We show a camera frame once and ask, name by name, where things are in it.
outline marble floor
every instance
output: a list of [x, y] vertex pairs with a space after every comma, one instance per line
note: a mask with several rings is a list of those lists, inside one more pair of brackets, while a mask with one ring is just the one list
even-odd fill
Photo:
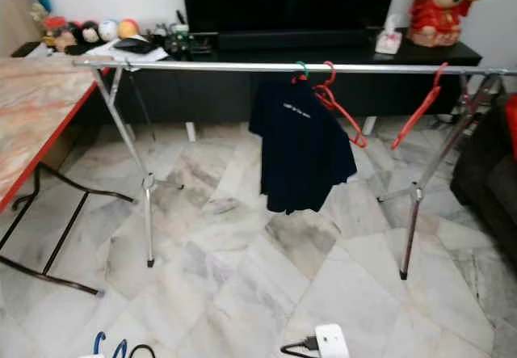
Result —
[[[101, 299], [0, 266], [0, 358], [79, 357], [103, 330], [106, 356], [126, 338], [157, 358], [279, 358], [279, 346], [336, 322], [351, 358], [517, 356], [517, 278], [483, 224], [448, 190], [452, 152], [427, 188], [406, 282], [398, 277], [409, 211], [376, 195], [418, 178], [447, 132], [424, 120], [396, 151], [401, 118], [379, 119], [355, 181], [319, 213], [269, 213], [259, 195], [260, 140], [245, 124], [136, 128], [159, 178], [154, 268], [145, 266], [142, 204], [92, 196], [52, 272], [105, 290]], [[63, 172], [140, 197], [137, 169], [104, 128]], [[42, 267], [80, 194], [54, 179], [2, 250]], [[5, 230], [14, 213], [0, 215]]]

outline electronic device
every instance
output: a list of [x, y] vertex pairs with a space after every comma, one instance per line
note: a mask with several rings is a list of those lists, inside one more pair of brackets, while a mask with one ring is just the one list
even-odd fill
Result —
[[350, 358], [347, 342], [338, 324], [317, 326], [315, 334], [315, 336], [308, 336], [301, 342], [286, 344], [280, 348], [280, 351], [283, 354], [300, 358], [317, 358], [314, 354], [309, 355], [300, 352], [300, 349], [306, 349], [310, 352], [318, 350], [320, 358]]
[[316, 340], [321, 358], [350, 358], [347, 342], [339, 325], [317, 326]]
[[358, 44], [383, 27], [391, 0], [186, 0], [191, 33], [220, 48]]
[[155, 50], [158, 46], [156, 44], [150, 43], [146, 40], [135, 39], [132, 37], [128, 37], [126, 39], [122, 39], [121, 41], [117, 41], [113, 44], [113, 48], [117, 48], [121, 51], [127, 51], [129, 53], [150, 53]]

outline black t-shirt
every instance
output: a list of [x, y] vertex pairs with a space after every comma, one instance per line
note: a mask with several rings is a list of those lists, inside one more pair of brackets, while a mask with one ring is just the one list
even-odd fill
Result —
[[357, 172], [346, 132], [306, 81], [262, 85], [250, 132], [263, 138], [261, 193], [273, 212], [319, 211], [332, 186]]

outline power adapter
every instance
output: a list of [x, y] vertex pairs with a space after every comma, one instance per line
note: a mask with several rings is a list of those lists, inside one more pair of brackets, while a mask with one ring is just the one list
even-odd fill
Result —
[[319, 351], [321, 358], [350, 358], [347, 342], [341, 327], [337, 324], [325, 324], [316, 327], [316, 336], [309, 336], [303, 342], [283, 346], [280, 351], [300, 358], [317, 358], [302, 352], [294, 352], [293, 347], [303, 347], [309, 351]]
[[347, 342], [339, 325], [317, 326], [316, 340], [321, 358], [350, 358]]

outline red cushion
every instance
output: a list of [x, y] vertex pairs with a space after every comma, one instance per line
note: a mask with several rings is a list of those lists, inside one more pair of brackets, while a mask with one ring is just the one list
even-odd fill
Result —
[[506, 104], [506, 117], [511, 133], [511, 144], [514, 148], [514, 159], [517, 161], [517, 95], [512, 95]]

